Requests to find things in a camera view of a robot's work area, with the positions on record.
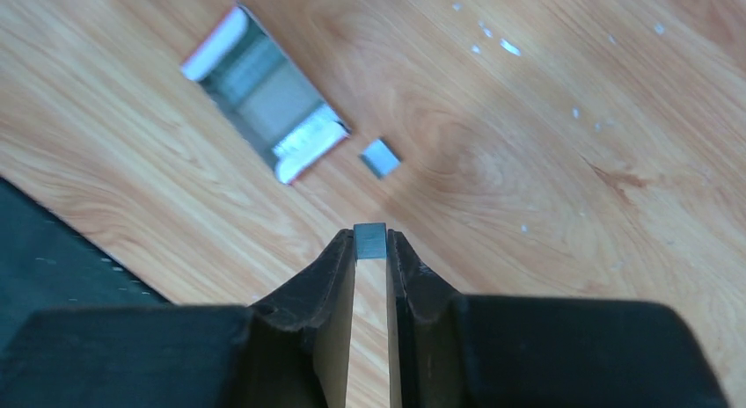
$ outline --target small staple piece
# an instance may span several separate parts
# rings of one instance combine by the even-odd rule
[[[356,259],[386,258],[385,223],[357,223],[353,227],[353,233],[355,233]]]
[[[360,159],[376,174],[378,179],[390,174],[401,162],[383,139],[377,139],[360,155]]]
[[[515,56],[521,55],[521,49],[519,49],[518,47],[515,47],[512,43],[510,43],[509,41],[505,39],[500,40],[500,46],[502,46],[503,49],[507,50],[508,52],[510,52],[511,54]]]

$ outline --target wooden floor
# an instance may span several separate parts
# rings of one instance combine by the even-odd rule
[[[0,172],[176,302],[370,221],[463,291],[664,302],[746,404],[746,0],[242,0],[354,129],[293,187],[179,73],[232,1],[0,0]],[[386,406],[356,288],[348,401]]]

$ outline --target dark fabric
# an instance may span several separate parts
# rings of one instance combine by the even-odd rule
[[[36,310],[168,303],[5,179],[0,214],[0,349]]]
[[[240,306],[38,312],[0,355],[0,406],[223,406],[250,322]]]

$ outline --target wood grain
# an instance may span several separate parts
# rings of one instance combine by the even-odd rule
[[[746,0],[242,0],[355,130],[294,187],[179,74],[232,1],[0,0],[2,174],[176,302],[369,221],[463,291],[664,302],[746,404]],[[357,277],[348,401],[387,405]]]

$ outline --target white debris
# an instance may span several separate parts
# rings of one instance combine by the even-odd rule
[[[484,21],[480,20],[477,24],[479,24],[479,28],[482,29],[482,32],[484,32],[485,36],[492,38],[492,30],[487,28]]]
[[[511,54],[513,54],[515,56],[520,56],[521,55],[521,49],[519,49],[518,47],[513,46],[512,43],[510,43],[509,41],[507,41],[505,39],[500,39],[500,46],[502,46],[502,48],[504,48],[505,50],[507,50],[508,52],[510,52]]]

